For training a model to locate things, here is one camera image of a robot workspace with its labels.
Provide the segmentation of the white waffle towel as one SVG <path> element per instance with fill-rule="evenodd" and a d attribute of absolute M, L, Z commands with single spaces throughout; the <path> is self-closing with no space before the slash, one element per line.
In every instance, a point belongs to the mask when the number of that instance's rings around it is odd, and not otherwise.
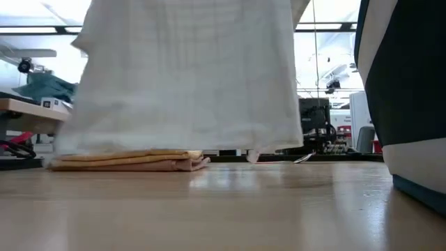
<path fill-rule="evenodd" d="M 300 147 L 302 0 L 91 0 L 88 61 L 57 155 Z"/>

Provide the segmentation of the pink towel with white stripes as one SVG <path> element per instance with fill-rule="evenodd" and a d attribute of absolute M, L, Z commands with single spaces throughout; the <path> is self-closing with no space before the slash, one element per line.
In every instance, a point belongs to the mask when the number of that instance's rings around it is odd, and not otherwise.
<path fill-rule="evenodd" d="M 56 167 L 49 165 L 47 169 L 54 172 L 195 172 L 206 167 L 209 162 L 210 158 L 200 157 L 196 160 L 161 160 L 101 167 Z"/>

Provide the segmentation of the yellow checked towel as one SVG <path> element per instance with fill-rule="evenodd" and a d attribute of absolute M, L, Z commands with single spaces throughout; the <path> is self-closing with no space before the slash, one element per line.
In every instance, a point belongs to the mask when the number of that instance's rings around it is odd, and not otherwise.
<path fill-rule="evenodd" d="M 108 153 L 102 155 L 62 155 L 52 158 L 47 166 L 59 167 L 104 167 L 112 165 L 132 165 L 163 160 L 198 160 L 202 151 L 144 150 Z"/>

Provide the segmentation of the black computer monitor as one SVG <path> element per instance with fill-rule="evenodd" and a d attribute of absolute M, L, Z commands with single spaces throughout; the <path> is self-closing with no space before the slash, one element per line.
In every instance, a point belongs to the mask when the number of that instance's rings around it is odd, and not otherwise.
<path fill-rule="evenodd" d="M 330 135 L 330 102 L 327 98 L 299 99 L 304 138 Z"/>

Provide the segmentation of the grey office chair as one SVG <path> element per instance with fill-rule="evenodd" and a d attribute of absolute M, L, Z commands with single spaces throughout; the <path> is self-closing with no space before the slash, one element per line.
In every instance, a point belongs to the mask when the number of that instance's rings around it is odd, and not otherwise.
<path fill-rule="evenodd" d="M 363 126 L 360 128 L 356 150 L 363 154 L 373 153 L 373 141 L 375 138 L 375 129 L 373 126 Z"/>

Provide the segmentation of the small white box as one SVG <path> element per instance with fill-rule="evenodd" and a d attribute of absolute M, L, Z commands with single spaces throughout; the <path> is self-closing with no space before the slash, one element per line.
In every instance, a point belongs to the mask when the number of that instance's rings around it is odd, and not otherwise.
<path fill-rule="evenodd" d="M 70 103 L 57 98 L 42 98 L 41 105 L 45 108 L 63 113 L 71 113 L 72 111 L 72 105 Z"/>

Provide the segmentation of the teal cloth pile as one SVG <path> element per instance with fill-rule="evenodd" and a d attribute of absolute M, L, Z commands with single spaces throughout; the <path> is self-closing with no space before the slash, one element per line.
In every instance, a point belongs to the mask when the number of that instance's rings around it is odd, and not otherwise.
<path fill-rule="evenodd" d="M 57 98 L 65 102 L 72 102 L 77 85 L 60 79 L 49 73 L 29 73 L 26 84 L 13 91 L 21 96 L 41 101 L 43 98 Z"/>

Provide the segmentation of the navy fabric storage bin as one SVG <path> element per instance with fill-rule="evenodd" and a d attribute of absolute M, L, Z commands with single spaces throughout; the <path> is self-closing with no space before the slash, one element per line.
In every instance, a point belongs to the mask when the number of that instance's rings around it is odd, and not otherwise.
<path fill-rule="evenodd" d="M 446 216 L 446 0 L 361 0 L 355 64 L 395 188 Z"/>

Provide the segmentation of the black aluminium table frame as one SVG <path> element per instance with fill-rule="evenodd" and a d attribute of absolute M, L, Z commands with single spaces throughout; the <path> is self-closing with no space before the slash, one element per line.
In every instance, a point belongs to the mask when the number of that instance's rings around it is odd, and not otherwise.
<path fill-rule="evenodd" d="M 245 156 L 223 155 L 209 156 L 211 162 L 247 162 Z M 281 162 L 281 161 L 295 161 L 303 158 L 303 155 L 262 155 L 259 162 Z M 23 159 L 0 159 L 0 172 L 21 170 L 21 169 L 35 169 L 43 166 L 41 158 L 32 160 Z M 312 155 L 309 158 L 310 162 L 345 162 L 345 161 L 366 161 L 366 162 L 384 162 L 382 154 L 348 154 L 348 155 Z"/>

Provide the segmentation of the wooden workbench grey frame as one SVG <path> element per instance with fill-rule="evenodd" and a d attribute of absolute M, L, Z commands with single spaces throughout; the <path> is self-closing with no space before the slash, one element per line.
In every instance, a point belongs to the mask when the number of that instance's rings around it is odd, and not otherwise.
<path fill-rule="evenodd" d="M 38 154 L 52 152 L 54 134 L 70 113 L 23 102 L 12 98 L 0 98 L 0 140 L 12 141 L 31 133 L 29 141 Z"/>

